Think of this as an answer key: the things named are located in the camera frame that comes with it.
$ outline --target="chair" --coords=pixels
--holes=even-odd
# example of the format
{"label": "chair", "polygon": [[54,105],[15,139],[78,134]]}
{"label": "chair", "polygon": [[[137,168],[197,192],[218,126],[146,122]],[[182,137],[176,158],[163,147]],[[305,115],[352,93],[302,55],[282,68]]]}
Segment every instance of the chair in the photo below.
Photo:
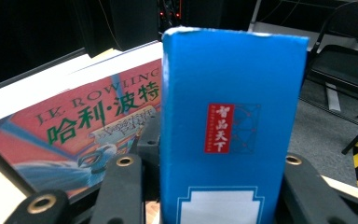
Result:
{"label": "chair", "polygon": [[[336,8],[326,19],[310,51],[310,63],[306,70],[306,79],[319,80],[318,83],[323,85],[336,85],[339,89],[346,90],[347,94],[349,92],[349,96],[358,98],[358,50],[337,45],[327,45],[320,49],[325,34],[342,35],[358,40],[358,1]],[[342,150],[342,154],[347,154],[357,142],[358,134]]]}

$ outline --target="book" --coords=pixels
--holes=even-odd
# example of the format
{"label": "book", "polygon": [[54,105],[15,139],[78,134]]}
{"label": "book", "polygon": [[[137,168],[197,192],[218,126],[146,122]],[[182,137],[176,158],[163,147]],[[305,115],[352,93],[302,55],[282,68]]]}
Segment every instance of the book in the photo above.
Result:
{"label": "book", "polygon": [[[161,43],[152,43],[50,74],[57,84],[50,88],[27,77],[19,82],[32,86],[0,89],[0,156],[34,191],[61,189],[72,197],[98,185],[106,162],[128,153],[159,111],[161,53]],[[42,96],[38,88],[46,89]]]}
{"label": "book", "polygon": [[162,41],[163,223],[273,223],[308,39],[179,27]]}

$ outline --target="cable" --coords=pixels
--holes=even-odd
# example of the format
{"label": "cable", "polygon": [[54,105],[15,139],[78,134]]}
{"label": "cable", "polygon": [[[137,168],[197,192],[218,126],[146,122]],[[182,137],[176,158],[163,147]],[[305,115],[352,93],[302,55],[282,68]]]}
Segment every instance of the cable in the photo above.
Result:
{"label": "cable", "polygon": [[278,9],[278,7],[281,5],[281,3],[282,3],[282,1],[280,1],[279,4],[275,8],[273,8],[267,16],[265,16],[263,19],[261,19],[260,22],[266,20],[272,13],[274,13]]}
{"label": "cable", "polygon": [[118,49],[122,51],[121,46],[118,44],[118,42],[117,42],[115,36],[113,35],[112,29],[110,28],[109,20],[107,19],[106,13],[105,13],[105,11],[104,11],[104,9],[103,9],[103,4],[101,3],[101,0],[98,0],[98,2],[100,3],[101,9],[103,10],[103,15],[104,15],[104,17],[105,17],[105,20],[106,20],[106,23],[107,23],[107,27],[109,28],[110,35],[112,36],[113,40],[114,40],[115,43],[117,44]]}
{"label": "cable", "polygon": [[173,27],[172,24],[172,15],[170,15],[170,12],[172,11],[168,6],[167,3],[165,2],[165,0],[162,0],[162,6],[164,8],[164,14],[165,14],[165,18],[167,18],[167,22],[170,25],[170,27]]}
{"label": "cable", "polygon": [[289,14],[286,16],[286,18],[284,18],[284,20],[281,22],[280,25],[283,25],[283,24],[287,21],[287,19],[292,15],[293,11],[296,9],[296,7],[297,7],[298,4],[300,3],[300,1],[301,1],[301,0],[298,0],[298,1],[296,2],[296,4],[293,6],[292,10],[289,12]]}

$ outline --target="gray carpet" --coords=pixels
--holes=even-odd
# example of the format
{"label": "gray carpet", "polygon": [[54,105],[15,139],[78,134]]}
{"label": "gray carpet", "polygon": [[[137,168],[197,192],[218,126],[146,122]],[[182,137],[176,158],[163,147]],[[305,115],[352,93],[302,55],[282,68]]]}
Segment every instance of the gray carpet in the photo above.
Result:
{"label": "gray carpet", "polygon": [[[325,88],[313,82],[304,83],[301,98],[327,107]],[[358,121],[358,101],[343,94],[338,98],[341,114]],[[357,134],[358,125],[300,100],[289,152],[306,158],[321,175],[357,187],[352,151],[341,154]]]}

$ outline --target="red book cover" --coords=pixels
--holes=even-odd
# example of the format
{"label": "red book cover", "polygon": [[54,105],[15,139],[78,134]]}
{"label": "red book cover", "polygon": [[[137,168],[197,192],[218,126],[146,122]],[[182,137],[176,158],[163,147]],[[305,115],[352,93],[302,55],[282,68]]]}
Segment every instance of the red book cover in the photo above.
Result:
{"label": "red book cover", "polygon": [[74,195],[103,180],[159,111],[161,60],[64,91],[0,119],[0,155],[36,191]]}

